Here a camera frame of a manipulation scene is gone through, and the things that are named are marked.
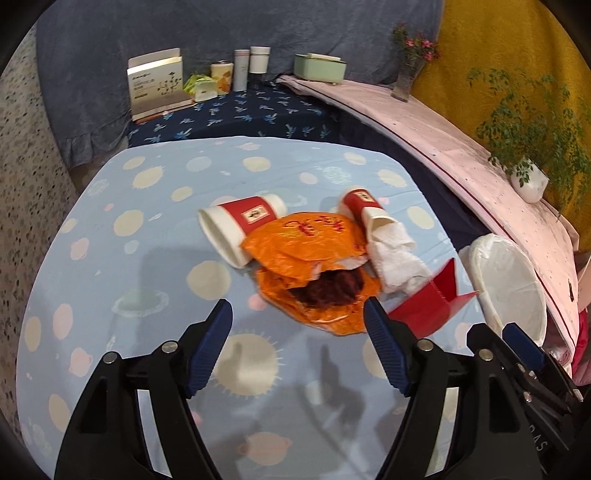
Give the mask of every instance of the green storage box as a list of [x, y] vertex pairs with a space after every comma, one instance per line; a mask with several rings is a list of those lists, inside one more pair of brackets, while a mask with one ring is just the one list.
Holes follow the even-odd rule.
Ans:
[[347, 64], [338, 57], [308, 53], [295, 56], [295, 76], [312, 82], [340, 83], [345, 76]]

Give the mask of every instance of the cup lid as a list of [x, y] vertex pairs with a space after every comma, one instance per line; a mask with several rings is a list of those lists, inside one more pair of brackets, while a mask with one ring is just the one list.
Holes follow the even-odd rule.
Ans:
[[271, 47], [251, 47], [251, 53], [269, 55], [271, 53]]

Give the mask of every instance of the polka dot tablecloth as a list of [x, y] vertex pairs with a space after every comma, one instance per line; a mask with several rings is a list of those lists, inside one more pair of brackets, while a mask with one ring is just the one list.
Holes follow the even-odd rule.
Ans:
[[[189, 402], [223, 478], [374, 478], [407, 401], [385, 379], [367, 335], [332, 336], [266, 304], [197, 221], [200, 208], [266, 192], [290, 212], [335, 211], [353, 184], [404, 222], [433, 271], [457, 257], [411, 178], [383, 154], [232, 137], [148, 145], [111, 159], [61, 227], [25, 314], [18, 412], [27, 448], [45, 472], [53, 476], [70, 413], [103, 353], [150, 353], [225, 297], [233, 331], [208, 386]], [[471, 291], [459, 261], [456, 268], [459, 291]], [[394, 296], [387, 307], [399, 301]], [[434, 340], [469, 353], [466, 332], [483, 321], [474, 299]], [[452, 432], [449, 397], [434, 469]], [[140, 403], [152, 462], [167, 473], [148, 397]]]

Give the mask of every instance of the white cloth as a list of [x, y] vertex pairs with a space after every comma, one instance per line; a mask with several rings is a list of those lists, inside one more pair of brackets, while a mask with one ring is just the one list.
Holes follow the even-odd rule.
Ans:
[[411, 295], [429, 279], [429, 268], [409, 251], [414, 248], [404, 224], [396, 220], [368, 232], [368, 255], [384, 292]]

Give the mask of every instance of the trash can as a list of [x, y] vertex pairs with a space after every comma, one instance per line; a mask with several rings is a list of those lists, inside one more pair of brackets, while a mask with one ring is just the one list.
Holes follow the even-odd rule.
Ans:
[[538, 345], [544, 343], [547, 315], [544, 290], [534, 266], [511, 240], [490, 234], [463, 248], [459, 257], [478, 300], [486, 324], [501, 336], [515, 322]]

